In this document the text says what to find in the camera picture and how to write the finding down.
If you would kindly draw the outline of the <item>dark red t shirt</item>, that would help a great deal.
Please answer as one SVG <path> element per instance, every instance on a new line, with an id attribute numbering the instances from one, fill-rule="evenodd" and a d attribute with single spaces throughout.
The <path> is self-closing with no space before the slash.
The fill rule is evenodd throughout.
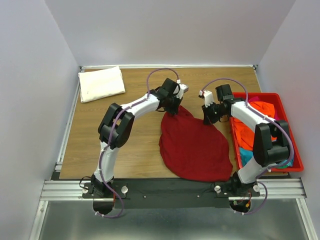
<path id="1" fill-rule="evenodd" d="M 172 173 L 198 182 L 229 180 L 233 170 L 229 144 L 214 125 L 205 125 L 180 106 L 176 115 L 163 115 L 160 128 L 160 155 Z"/>

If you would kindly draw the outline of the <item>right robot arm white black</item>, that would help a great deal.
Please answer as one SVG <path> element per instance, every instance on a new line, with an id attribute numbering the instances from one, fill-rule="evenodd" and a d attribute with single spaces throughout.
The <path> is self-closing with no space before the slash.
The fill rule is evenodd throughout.
<path id="1" fill-rule="evenodd" d="M 294 158 L 290 128 L 287 121 L 275 120 L 253 108 L 247 98 L 235 97 L 230 85 L 220 85 L 215 90 L 218 102 L 211 91 L 199 91 L 199 97 L 204 100 L 203 123 L 212 125 L 224 116 L 233 117 L 254 134 L 253 156 L 248 163 L 228 181 L 216 182 L 214 186 L 218 195 L 241 196 L 254 189 L 264 173 L 287 165 Z"/>

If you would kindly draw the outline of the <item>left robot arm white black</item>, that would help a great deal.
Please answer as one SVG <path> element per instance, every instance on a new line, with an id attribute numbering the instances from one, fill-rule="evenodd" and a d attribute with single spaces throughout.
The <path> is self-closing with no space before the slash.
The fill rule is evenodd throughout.
<path id="1" fill-rule="evenodd" d="M 148 89 L 137 100 L 109 106 L 98 127 L 100 154 L 97 168 L 90 177 L 90 182 L 81 186 L 83 198 L 126 197 L 128 187 L 113 183 L 114 168 L 118 152 L 128 141 L 135 120 L 159 109 L 176 115 L 188 90 L 189 87 L 181 83 L 180 79 L 173 81 L 166 78 L 161 86 Z"/>

